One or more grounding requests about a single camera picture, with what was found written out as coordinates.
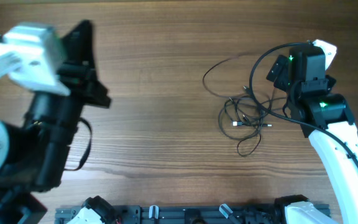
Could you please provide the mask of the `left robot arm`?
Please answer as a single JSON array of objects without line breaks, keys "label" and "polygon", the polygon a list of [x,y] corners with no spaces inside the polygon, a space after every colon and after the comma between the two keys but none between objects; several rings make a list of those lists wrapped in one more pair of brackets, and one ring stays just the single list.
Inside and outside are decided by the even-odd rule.
[{"label": "left robot arm", "polygon": [[21,22],[0,35],[0,79],[33,93],[24,123],[0,120],[0,223],[37,223],[34,197],[60,185],[85,106],[108,108],[93,53],[93,23],[64,36],[48,24]]}]

